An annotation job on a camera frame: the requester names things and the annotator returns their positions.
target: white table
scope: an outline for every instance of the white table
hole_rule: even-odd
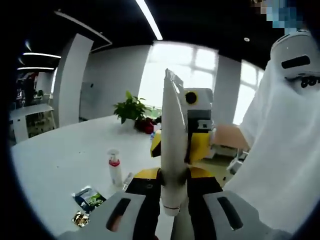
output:
[[[71,221],[81,208],[71,194],[90,185],[105,198],[115,193],[108,166],[108,150],[120,151],[122,177],[129,172],[160,166],[150,156],[150,136],[122,132],[115,116],[61,127],[34,136],[11,148],[19,182],[30,206],[54,235],[76,231]],[[160,210],[156,235],[169,240],[174,218]]]
[[[48,111],[51,111],[51,114],[52,114],[53,110],[54,109],[48,104],[39,104],[39,105],[33,105],[33,106],[26,106],[26,107],[22,107],[22,108],[11,111],[10,120],[13,121],[15,141],[17,143],[20,143],[29,138],[26,116],[31,114],[44,113]]]

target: white shirt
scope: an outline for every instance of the white shirt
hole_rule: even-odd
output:
[[[251,149],[224,190],[293,234],[320,199],[320,84],[289,83],[270,60],[239,128]]]

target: ceiling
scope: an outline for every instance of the ceiling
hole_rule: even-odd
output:
[[[235,60],[245,59],[265,68],[270,49],[284,34],[272,28],[272,22],[251,7],[250,0],[192,3],[178,0],[145,0],[164,41],[184,42],[219,50]],[[67,42],[76,34],[92,40],[92,49],[107,44],[101,37],[76,23],[58,16],[67,14],[101,33],[112,42],[96,52],[112,48],[150,45],[156,37],[135,0],[63,1],[46,13],[32,28],[28,42],[32,52],[60,55]],[[58,58],[21,56],[19,67],[55,68]]]

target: green leaves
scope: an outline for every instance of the green leaves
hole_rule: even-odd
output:
[[[117,115],[118,118],[121,118],[122,124],[126,121],[126,119],[143,119],[147,107],[141,103],[140,100],[145,99],[132,96],[129,91],[125,92],[125,96],[125,102],[118,102],[117,104],[113,105],[115,107],[113,114]]]

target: plastic bottle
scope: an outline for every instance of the plastic bottle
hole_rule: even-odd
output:
[[[122,175],[119,160],[119,151],[111,149],[108,151],[109,154],[109,171],[111,176],[112,184],[116,187],[122,187]]]

